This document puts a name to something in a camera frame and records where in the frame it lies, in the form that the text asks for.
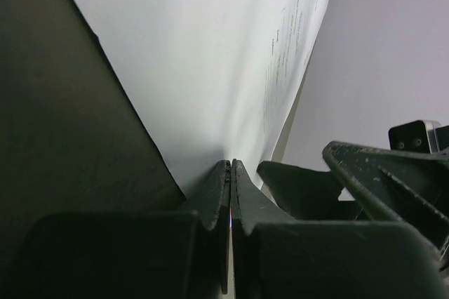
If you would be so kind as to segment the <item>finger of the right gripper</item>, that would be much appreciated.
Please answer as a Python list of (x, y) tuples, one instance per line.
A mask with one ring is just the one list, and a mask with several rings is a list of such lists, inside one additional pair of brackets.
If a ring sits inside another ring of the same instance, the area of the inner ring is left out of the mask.
[(263, 161), (257, 173), (283, 211), (298, 220), (360, 220), (355, 201), (340, 201), (343, 185), (330, 172)]
[(371, 220), (406, 222), (448, 252), (448, 153), (423, 154), (332, 141), (331, 173)]

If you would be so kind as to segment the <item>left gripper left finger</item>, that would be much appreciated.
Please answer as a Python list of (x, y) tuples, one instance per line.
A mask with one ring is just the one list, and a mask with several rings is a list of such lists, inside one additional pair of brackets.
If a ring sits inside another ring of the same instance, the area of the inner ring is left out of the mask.
[(15, 298), (221, 298), (227, 292), (231, 165), (175, 211), (58, 213), (13, 259)]

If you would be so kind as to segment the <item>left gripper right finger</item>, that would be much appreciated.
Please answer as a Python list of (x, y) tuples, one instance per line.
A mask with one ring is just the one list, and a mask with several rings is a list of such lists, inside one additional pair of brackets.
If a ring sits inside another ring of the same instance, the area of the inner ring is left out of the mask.
[(237, 298), (447, 298), (429, 247), (399, 222), (298, 221), (231, 170)]

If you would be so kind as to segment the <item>white paper sheet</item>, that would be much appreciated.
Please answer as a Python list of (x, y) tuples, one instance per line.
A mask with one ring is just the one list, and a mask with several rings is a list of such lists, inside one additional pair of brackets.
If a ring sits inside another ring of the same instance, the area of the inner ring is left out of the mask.
[(328, 0), (74, 0), (182, 192), (272, 158)]

